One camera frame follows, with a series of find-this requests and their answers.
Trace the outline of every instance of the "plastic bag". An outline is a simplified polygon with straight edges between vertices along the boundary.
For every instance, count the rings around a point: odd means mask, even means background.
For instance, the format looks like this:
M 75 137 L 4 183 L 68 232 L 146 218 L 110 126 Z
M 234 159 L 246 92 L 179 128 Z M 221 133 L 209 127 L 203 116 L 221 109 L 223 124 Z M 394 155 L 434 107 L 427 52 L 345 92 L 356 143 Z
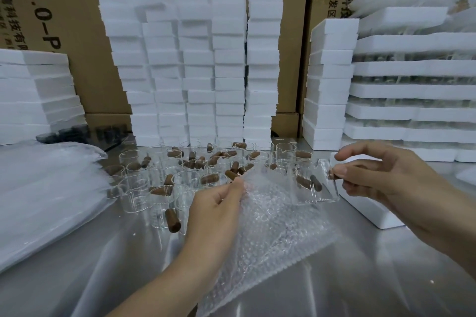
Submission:
M 102 212 L 109 176 L 97 147 L 19 143 L 0 152 L 0 272 Z
M 333 242 L 335 230 L 312 204 L 296 205 L 291 173 L 254 167 L 244 174 L 238 234 L 213 289 L 199 303 L 205 317 L 261 281 Z

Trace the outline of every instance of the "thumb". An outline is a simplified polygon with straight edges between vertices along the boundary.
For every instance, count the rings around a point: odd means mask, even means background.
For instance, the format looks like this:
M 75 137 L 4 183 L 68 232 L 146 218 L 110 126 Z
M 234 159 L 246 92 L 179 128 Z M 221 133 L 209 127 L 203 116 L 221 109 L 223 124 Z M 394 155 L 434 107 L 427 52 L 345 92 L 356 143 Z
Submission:
M 245 183 L 239 177 L 231 183 L 227 196 L 220 203 L 220 208 L 226 211 L 238 211 L 239 202 L 245 192 Z
M 396 186 L 394 176 L 388 172 L 368 170 L 345 164 L 336 165 L 332 171 L 345 181 L 359 186 L 375 188 L 384 193 L 393 192 Z

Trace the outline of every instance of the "right hand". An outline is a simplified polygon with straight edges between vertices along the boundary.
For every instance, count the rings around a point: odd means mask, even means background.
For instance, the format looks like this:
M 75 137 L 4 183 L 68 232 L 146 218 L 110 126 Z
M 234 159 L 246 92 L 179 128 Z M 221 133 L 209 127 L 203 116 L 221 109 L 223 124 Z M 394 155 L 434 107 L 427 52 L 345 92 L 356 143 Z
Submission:
M 364 141 L 343 147 L 335 158 L 359 154 L 382 161 L 358 159 L 333 168 L 349 195 L 379 201 L 421 241 L 456 261 L 465 257 L 468 244 L 476 244 L 474 200 L 410 150 Z

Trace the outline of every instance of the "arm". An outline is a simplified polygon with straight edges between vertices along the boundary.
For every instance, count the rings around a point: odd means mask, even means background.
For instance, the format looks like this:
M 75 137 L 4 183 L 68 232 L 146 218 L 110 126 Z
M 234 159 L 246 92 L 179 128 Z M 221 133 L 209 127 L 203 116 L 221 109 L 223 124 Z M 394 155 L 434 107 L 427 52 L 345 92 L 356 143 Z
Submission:
M 476 201 L 453 187 L 414 152 L 378 142 L 343 147 L 334 167 L 351 196 L 379 201 L 423 242 L 448 255 L 476 279 Z
M 243 182 L 198 192 L 190 207 L 187 235 L 178 257 L 108 317 L 187 316 L 211 289 L 238 228 Z

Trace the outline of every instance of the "metal table surface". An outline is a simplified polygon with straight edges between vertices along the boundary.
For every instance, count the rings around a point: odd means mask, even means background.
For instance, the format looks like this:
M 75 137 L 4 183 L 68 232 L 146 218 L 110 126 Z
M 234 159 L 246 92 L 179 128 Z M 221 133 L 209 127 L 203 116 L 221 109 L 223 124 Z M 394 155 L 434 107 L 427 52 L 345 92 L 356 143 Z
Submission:
M 299 149 L 310 150 L 305 141 Z M 111 151 L 115 163 L 120 149 Z M 315 152 L 328 157 L 330 152 Z M 455 179 L 466 163 L 431 163 Z M 409 229 L 379 230 L 345 200 L 323 204 L 335 243 L 218 310 L 229 316 L 476 316 L 476 283 Z M 177 234 L 113 204 L 97 218 L 0 275 L 0 316 L 103 316 L 177 255 Z

